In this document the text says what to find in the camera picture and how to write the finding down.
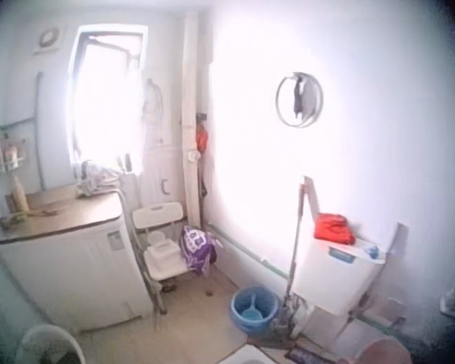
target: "sticker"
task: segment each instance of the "sticker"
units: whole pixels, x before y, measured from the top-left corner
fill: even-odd
[[[332,248],[331,246],[328,248],[328,255],[334,257],[335,259],[339,259],[342,262],[346,262],[349,264],[354,263],[354,259],[356,258],[355,256],[353,256],[349,253],[341,252],[340,250]]]
[[[120,231],[115,231],[113,233],[108,233],[108,242],[111,250],[114,252],[117,250],[122,250],[124,248],[123,239],[121,239]]]

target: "tiled floor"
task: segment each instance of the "tiled floor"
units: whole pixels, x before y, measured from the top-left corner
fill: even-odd
[[[246,335],[229,319],[237,288],[217,269],[207,285],[194,275],[178,278],[177,290],[165,294],[168,314],[139,318],[114,327],[80,334],[88,364],[214,364],[241,347]]]

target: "purple towel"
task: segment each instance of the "purple towel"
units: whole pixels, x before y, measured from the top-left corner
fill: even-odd
[[[190,271],[198,275],[209,273],[209,263],[214,263],[217,258],[214,241],[210,233],[184,226],[180,235],[180,249]]]

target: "red towel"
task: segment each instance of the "red towel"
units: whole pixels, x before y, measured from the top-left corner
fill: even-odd
[[[318,214],[313,237],[346,245],[353,245],[356,241],[347,226],[347,219],[342,215],[333,214]]]

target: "blue bucket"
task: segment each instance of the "blue bucket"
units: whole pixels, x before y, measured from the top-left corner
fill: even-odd
[[[251,297],[255,295],[255,308],[262,314],[260,320],[250,320],[241,316],[251,306]],[[231,300],[231,320],[247,334],[257,335],[265,332],[278,312],[278,298],[264,287],[248,287],[239,290]]]

